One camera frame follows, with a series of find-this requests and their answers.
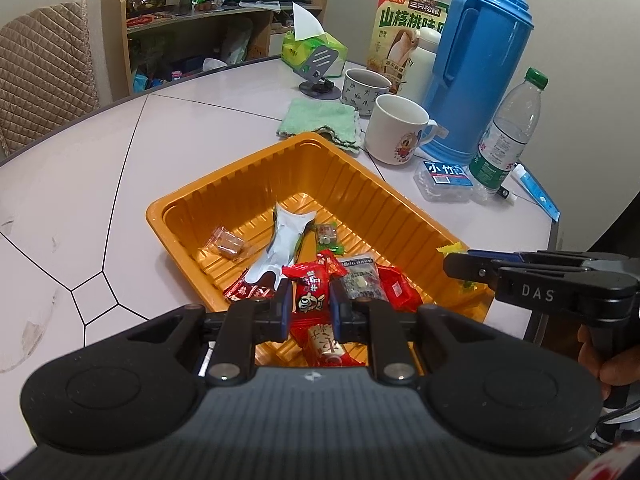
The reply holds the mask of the quilted beige chair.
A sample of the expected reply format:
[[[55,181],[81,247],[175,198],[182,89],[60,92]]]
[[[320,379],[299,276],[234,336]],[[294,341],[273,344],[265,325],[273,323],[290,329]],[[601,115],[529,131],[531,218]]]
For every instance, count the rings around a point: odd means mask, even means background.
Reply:
[[[1,27],[1,154],[100,105],[86,0],[42,6]]]

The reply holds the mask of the brown clear-wrapped candy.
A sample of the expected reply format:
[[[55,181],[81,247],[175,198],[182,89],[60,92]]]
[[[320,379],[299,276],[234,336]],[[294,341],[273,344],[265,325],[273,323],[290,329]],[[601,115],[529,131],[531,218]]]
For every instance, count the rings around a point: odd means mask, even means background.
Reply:
[[[224,226],[217,226],[204,245],[203,252],[233,260],[241,257],[247,248],[247,242],[242,237],[235,235]]]

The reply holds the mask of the orange plastic tray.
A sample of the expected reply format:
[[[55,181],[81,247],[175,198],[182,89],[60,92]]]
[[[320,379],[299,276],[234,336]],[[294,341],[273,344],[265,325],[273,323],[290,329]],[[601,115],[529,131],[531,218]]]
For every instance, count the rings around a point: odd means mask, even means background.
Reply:
[[[382,266],[401,270],[424,304],[477,322],[486,318],[494,296],[488,287],[460,292],[442,270],[437,248],[457,237],[316,134],[206,174],[153,202],[145,217],[206,309],[219,312],[230,304],[224,290],[269,245],[277,204],[293,214],[314,211],[317,222],[335,222],[346,255],[370,254]],[[203,252],[217,226],[247,242],[241,257]]]

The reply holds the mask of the patterned grey mug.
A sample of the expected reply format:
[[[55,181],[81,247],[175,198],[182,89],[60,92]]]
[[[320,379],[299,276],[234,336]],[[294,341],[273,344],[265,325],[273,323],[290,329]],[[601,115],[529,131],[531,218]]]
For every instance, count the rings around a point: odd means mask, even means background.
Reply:
[[[370,117],[375,101],[390,92],[392,83],[383,75],[366,68],[345,70],[341,102],[352,106],[361,117]]]

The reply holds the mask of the small green candy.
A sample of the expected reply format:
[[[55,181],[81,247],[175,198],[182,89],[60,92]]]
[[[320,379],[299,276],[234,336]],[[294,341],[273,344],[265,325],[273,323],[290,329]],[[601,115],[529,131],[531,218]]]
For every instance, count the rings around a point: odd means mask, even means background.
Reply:
[[[316,223],[314,225],[314,236],[316,237],[317,252],[329,250],[334,255],[344,255],[345,249],[338,237],[335,222]]]

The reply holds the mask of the yellow green candy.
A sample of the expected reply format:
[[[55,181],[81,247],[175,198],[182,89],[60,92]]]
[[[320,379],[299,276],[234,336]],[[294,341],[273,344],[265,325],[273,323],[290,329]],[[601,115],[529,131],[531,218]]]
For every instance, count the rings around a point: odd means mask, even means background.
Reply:
[[[477,281],[483,263],[476,255],[470,254],[461,242],[440,246],[437,251],[442,255],[442,270],[447,278],[456,280],[460,292],[476,292],[483,287]]]

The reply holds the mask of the walnut cereal box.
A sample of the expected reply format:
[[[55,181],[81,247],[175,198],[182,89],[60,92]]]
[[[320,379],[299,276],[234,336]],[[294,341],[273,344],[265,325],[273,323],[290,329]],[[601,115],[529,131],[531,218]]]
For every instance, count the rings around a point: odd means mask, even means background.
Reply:
[[[416,34],[423,27],[442,32],[449,4],[439,0],[378,0],[367,56],[367,69],[382,74],[396,93]]]

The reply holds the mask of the red gold candy packet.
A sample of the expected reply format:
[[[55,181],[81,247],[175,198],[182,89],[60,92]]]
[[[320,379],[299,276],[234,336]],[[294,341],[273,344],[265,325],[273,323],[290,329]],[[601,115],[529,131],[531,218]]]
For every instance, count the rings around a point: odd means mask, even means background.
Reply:
[[[326,318],[294,318],[290,334],[310,367],[362,366],[335,339],[332,324]]]

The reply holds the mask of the long red snack bar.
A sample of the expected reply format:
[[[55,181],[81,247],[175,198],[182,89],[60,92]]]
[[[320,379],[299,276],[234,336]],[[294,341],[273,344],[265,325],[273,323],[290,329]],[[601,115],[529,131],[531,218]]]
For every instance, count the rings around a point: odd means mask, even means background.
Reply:
[[[245,299],[271,298],[274,296],[274,289],[269,286],[248,284],[240,278],[224,291],[224,296],[231,302]]]

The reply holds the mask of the grey seed snack bar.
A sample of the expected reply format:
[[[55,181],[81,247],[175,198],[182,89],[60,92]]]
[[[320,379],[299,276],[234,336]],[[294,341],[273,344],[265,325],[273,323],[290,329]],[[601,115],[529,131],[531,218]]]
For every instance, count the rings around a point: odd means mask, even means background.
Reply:
[[[347,274],[341,278],[347,296],[351,300],[372,298],[387,300],[375,260],[370,254],[339,258]]]

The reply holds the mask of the green cap water bottle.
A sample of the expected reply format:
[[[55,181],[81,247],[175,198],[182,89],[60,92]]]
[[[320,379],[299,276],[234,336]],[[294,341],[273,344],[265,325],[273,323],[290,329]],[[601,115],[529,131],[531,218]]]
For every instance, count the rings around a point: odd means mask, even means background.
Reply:
[[[529,67],[524,80],[498,106],[469,164],[478,197],[496,194],[520,161],[541,115],[541,95],[548,77]]]

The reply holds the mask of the silver white snack wrapper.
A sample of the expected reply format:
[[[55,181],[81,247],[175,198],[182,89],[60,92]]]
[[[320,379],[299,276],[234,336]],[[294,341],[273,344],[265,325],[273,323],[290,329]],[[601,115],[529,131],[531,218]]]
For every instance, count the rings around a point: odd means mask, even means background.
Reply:
[[[247,284],[258,284],[265,274],[273,275],[273,287],[278,288],[283,278],[282,269],[292,266],[307,229],[314,223],[316,213],[293,214],[281,204],[273,211],[273,233],[268,247],[245,274]]]

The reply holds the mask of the blue floss pick box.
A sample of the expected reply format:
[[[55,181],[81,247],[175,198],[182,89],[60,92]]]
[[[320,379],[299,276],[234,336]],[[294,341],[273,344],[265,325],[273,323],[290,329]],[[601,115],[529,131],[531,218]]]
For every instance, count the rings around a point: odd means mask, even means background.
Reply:
[[[489,194],[465,166],[422,160],[413,177],[421,195],[430,202],[485,203]]]

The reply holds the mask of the green tissue pack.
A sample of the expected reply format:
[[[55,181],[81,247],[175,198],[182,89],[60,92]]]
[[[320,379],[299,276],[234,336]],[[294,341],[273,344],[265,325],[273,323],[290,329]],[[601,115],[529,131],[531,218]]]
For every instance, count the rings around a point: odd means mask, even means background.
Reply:
[[[343,75],[348,49],[340,40],[323,29],[318,18],[297,3],[292,4],[293,29],[283,39],[281,58],[292,68],[299,68],[318,47],[327,47],[337,52],[337,58],[326,72],[328,78]]]

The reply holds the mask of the small red candy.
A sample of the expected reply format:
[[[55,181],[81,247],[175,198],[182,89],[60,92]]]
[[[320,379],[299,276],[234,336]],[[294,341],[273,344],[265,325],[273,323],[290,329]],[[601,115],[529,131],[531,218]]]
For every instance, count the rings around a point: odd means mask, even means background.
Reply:
[[[333,252],[323,249],[318,252],[314,261],[284,266],[282,273],[295,283],[294,312],[306,315],[326,310],[329,304],[329,284],[344,278],[347,270]]]

